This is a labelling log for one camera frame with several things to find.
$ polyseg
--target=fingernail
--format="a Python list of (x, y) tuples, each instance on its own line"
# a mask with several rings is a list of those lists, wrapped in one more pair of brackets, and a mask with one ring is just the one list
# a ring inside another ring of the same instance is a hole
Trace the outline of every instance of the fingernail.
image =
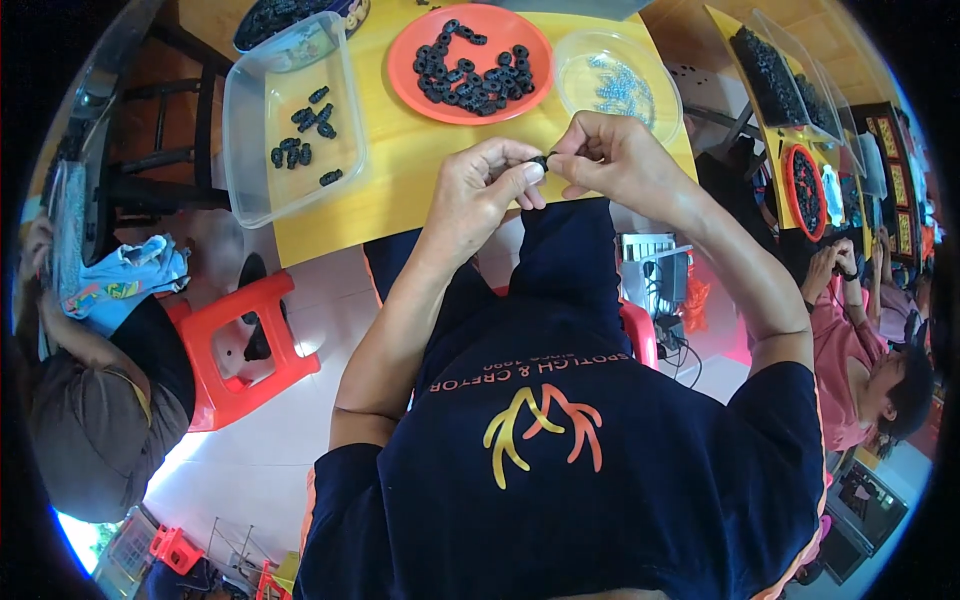
[(523, 165), (523, 177), (527, 183), (536, 183), (543, 179), (543, 167), (536, 162), (528, 162)]

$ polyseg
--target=red plate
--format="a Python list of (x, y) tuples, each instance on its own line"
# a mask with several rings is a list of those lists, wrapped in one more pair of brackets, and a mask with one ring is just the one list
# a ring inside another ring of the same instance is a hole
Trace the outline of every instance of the red plate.
[[(817, 200), (820, 203), (820, 221), (817, 223), (817, 228), (814, 231), (806, 228), (804, 216), (800, 211), (800, 203), (797, 201), (797, 181), (793, 172), (793, 157), (797, 152), (806, 158), (806, 161), (813, 169), (813, 178), (817, 186), (813, 191), (816, 193)], [(797, 222), (800, 229), (811, 242), (819, 242), (820, 238), (824, 236), (824, 229), (827, 228), (827, 195), (824, 193), (824, 182), (820, 178), (820, 171), (817, 170), (817, 161), (813, 159), (813, 155), (810, 154), (807, 148), (800, 144), (794, 144), (784, 155), (783, 171), (786, 174), (786, 182), (783, 187), (786, 189), (787, 199), (790, 202), (790, 212), (793, 214), (794, 221)]]
[[(414, 72), (417, 49), (423, 44), (433, 44), (450, 19), (457, 19), (475, 33), (486, 36), (487, 44), (474, 46), (462, 37), (453, 36), (449, 54), (444, 57), (447, 68), (456, 68), (457, 59), (468, 59), (476, 65), (476, 73), (483, 76), (484, 71), (497, 66), (498, 54), (509, 52), (516, 44), (523, 44), (530, 51), (528, 60), (534, 74), (534, 93), (520, 100), (508, 100), (506, 108), (487, 117), (427, 100), (417, 87), (420, 75)], [(484, 4), (458, 4), (430, 11), (407, 25), (390, 48), (387, 72), (396, 94), (416, 112), (455, 125), (489, 125), (523, 114), (543, 100), (553, 85), (553, 49), (533, 23), (515, 12)]]

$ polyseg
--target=navy t-shirt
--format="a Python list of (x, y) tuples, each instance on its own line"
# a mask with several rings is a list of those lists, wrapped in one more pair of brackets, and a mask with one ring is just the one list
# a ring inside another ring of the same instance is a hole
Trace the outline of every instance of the navy t-shirt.
[(457, 357), (386, 447), (317, 461), (295, 597), (750, 597), (811, 540), (823, 466), (806, 367), (724, 406), (526, 316)]

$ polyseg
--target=yellow table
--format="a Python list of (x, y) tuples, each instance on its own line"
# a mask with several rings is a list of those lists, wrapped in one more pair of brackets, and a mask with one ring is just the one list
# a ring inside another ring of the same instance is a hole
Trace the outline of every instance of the yellow table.
[[(215, 5), (210, 8), (191, 5)], [(227, 56), (236, 57), (230, 37), (250, 2), (180, 2), (180, 25)], [(441, 159), (496, 135), (509, 136), (547, 151), (563, 134), (569, 115), (556, 90), (528, 112), (494, 125), (447, 125), (408, 108), (390, 86), (386, 55), (397, 34), (428, 7), (413, 0), (374, 0), (370, 16), (350, 38), (361, 109), (368, 137), (365, 184), (355, 191), (296, 216), (274, 222), (280, 263), (288, 267), (316, 256), (354, 246), (385, 235), (422, 227), (433, 195)], [(639, 16), (625, 22), (569, 14), (524, 13), (552, 44), (577, 29), (603, 28), (632, 37), (659, 56)], [(672, 89), (652, 89), (655, 97)], [(667, 150), (696, 180), (693, 154), (681, 128)], [(542, 188), (548, 201), (560, 200), (564, 187), (548, 175)]]
[[(815, 138), (811, 139), (809, 128), (804, 128), (803, 131), (798, 132), (793, 128), (771, 128), (766, 126), (763, 120), (763, 114), (760, 112), (760, 105), (756, 101), (754, 90), (750, 86), (750, 81), (747, 79), (747, 76), (743, 71), (743, 66), (740, 64), (740, 60), (736, 57), (736, 53), (733, 51), (733, 47), (730, 45), (730, 38), (733, 37), (737, 31), (739, 31), (740, 27), (743, 26), (743, 23), (736, 20), (732, 16), (729, 16), (725, 12), (716, 10), (714, 7), (704, 5), (704, 10), (707, 11), (707, 14), (717, 28), (717, 32), (719, 32), (720, 37), (723, 39), (724, 47), (727, 48), (727, 52), (730, 54), (733, 64), (736, 65), (737, 73), (740, 75), (740, 80), (743, 82), (743, 86), (747, 89), (747, 96), (750, 98), (750, 104), (754, 108), (756, 122), (759, 125), (760, 133), (763, 136), (763, 144), (767, 148), (767, 155), (770, 158), (770, 165), (772, 167), (770, 178), (773, 180), (774, 191), (777, 197), (777, 212), (780, 221), (780, 228), (797, 228), (799, 227), (799, 224), (797, 223), (796, 219), (794, 219), (793, 213), (790, 212), (788, 195), (784, 187), (786, 175), (783, 168), (782, 156), (785, 155), (790, 146), (794, 144), (801, 144), (810, 151), (810, 154), (818, 163), (829, 164), (833, 167), (834, 172), (839, 172), (840, 151), (835, 147), (831, 150), (827, 150), (820, 144), (811, 143), (812, 141), (816, 140)], [(794, 60), (793, 57), (786, 56), (786, 60), (790, 70), (793, 71), (795, 75), (803, 72), (803, 68), (796, 60)], [(856, 191), (860, 197), (860, 214), (864, 215), (866, 213), (864, 213), (863, 193), (860, 190), (860, 179), (854, 179), (856, 180)], [(863, 249), (864, 253), (866, 253), (868, 257), (872, 243), (873, 236), (871, 235), (870, 228), (867, 227), (866, 219), (864, 218)]]

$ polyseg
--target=floor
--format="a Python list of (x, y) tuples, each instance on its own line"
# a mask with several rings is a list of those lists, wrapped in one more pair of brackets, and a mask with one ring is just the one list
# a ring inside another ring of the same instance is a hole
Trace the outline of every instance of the floor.
[[(680, 65), (668, 68), (693, 75)], [(685, 102), (725, 110), (733, 116), (746, 102), (743, 86), (729, 78), (696, 71), (696, 77), (678, 75), (676, 79)], [(151, 124), (149, 113), (128, 119), (132, 131), (143, 132), (142, 137), (152, 140), (152, 127), (147, 126)], [(168, 122), (167, 135), (177, 135), (170, 133), (173, 122)], [(725, 133), (697, 125), (692, 137), (697, 149), (717, 143)], [(136, 138), (126, 138), (125, 147), (130, 149), (142, 142)], [(215, 181), (222, 181), (216, 173), (221, 169), (222, 165), (215, 168)], [(171, 179), (182, 176), (170, 175)], [(619, 206), (612, 208), (612, 216), (618, 231), (662, 230), (659, 224)], [(191, 224), (180, 223), (180, 227), (190, 228)], [(518, 262), (522, 234), (522, 224), (515, 219), (480, 251), (480, 269), (491, 286), (508, 281)], [(244, 230), (243, 252), (260, 252), (270, 270), (279, 268), (270, 227)], [(248, 534), (253, 543), (247, 544), (247, 551), (255, 563), (264, 555), (279, 562), (288, 550), (298, 549), (306, 472), (326, 452), (329, 415), (340, 376), (377, 311), (359, 247), (321, 256), (287, 271), (297, 286), (286, 298), (290, 327), (299, 352), (317, 352), (321, 370), (224, 429), (187, 434), (150, 482), (144, 501), (158, 519), (184, 528), (188, 537), (208, 548), (208, 555), (216, 561), (225, 561), (231, 548), (239, 549)], [(729, 297), (705, 266), (698, 265), (695, 274), (712, 285), (707, 311), (709, 331), (691, 337), (704, 363), (698, 374), (690, 358), (676, 375), (687, 385), (697, 378), (696, 389), (726, 402), (748, 370), (724, 355), (736, 337), (736, 314)], [(224, 291), (214, 291), (209, 298), (191, 301), (206, 303), (221, 293)]]

